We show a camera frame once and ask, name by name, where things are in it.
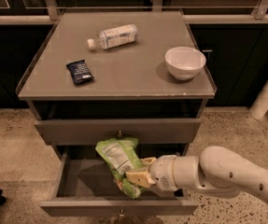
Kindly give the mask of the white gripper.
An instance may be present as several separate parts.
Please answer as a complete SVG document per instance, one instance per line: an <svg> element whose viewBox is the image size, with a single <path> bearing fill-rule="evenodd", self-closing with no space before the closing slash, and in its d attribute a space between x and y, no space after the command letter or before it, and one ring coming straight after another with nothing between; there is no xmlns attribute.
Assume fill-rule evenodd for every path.
<svg viewBox="0 0 268 224"><path fill-rule="evenodd" d="M155 157L141 159L144 168L127 171L126 177L131 183L143 188L150 188L156 184L156 187L161 191L176 191L178 187L173 178L175 159L176 155L163 155L158 159Z"/></svg>

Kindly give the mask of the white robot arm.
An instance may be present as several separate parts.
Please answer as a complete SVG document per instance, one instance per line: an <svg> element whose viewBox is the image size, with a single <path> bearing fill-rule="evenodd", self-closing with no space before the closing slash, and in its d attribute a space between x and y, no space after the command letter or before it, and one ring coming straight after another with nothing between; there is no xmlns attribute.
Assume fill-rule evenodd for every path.
<svg viewBox="0 0 268 224"><path fill-rule="evenodd" d="M160 191L188 188L219 198L233 198L243 191L268 204L268 170L244 158L237 149L216 143L220 134L231 132L229 126L204 119L199 128L207 129L204 140L208 143L197 154L163 153L147 158L144 168L127 173L130 181Z"/></svg>

